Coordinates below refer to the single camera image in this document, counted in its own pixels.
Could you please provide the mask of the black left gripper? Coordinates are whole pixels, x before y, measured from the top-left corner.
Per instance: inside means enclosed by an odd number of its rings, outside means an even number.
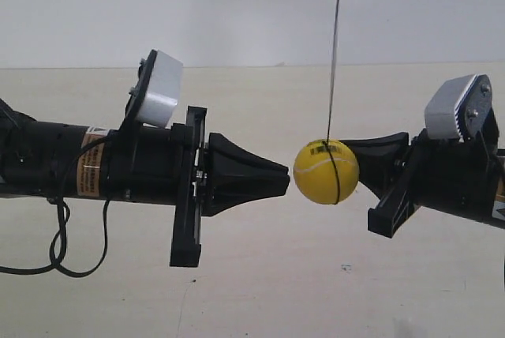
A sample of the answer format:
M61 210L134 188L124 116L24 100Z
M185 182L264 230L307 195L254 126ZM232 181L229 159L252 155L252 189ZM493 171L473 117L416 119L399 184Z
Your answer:
M207 109L189 106L185 123L169 129L125 120L113 134L107 157L107 198L112 201L175 207L171 267L195 268L200 262L201 201L195 192L202 169L197 160L204 145ZM253 154L221 133L208 139L211 173L218 178L260 177L214 187L206 216L286 194L288 167Z

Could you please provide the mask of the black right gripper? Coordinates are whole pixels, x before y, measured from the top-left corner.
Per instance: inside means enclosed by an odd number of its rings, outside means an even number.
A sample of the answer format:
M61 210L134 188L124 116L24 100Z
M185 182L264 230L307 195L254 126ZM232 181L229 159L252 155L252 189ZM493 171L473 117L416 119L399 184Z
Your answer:
M392 238L420 207L499 228L498 139L494 111L468 141L430 140L424 130L412 142L409 160L394 182L400 172L397 162L410 147L407 132L342 140L357 159L359 182L380 199L368 210L368 230Z

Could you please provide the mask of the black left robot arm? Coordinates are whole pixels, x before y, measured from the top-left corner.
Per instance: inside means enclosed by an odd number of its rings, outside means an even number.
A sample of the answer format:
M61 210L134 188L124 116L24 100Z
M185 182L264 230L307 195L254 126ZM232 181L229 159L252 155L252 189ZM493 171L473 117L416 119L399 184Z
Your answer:
M117 130L1 110L2 196L172 206L172 267L198 266L203 217L281 197L290 183L287 167L207 133L203 107L189 107L185 122L169 128L124 122Z

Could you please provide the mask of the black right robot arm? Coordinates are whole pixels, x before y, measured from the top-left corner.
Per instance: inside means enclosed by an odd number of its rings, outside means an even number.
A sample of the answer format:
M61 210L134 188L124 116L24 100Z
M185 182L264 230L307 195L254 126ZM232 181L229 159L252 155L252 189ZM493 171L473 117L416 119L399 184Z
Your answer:
M504 150L490 112L468 141L439 140L422 130L343 143L356 156L359 181L378 197L368 230L392 238L420 208L503 228L498 196L504 190Z

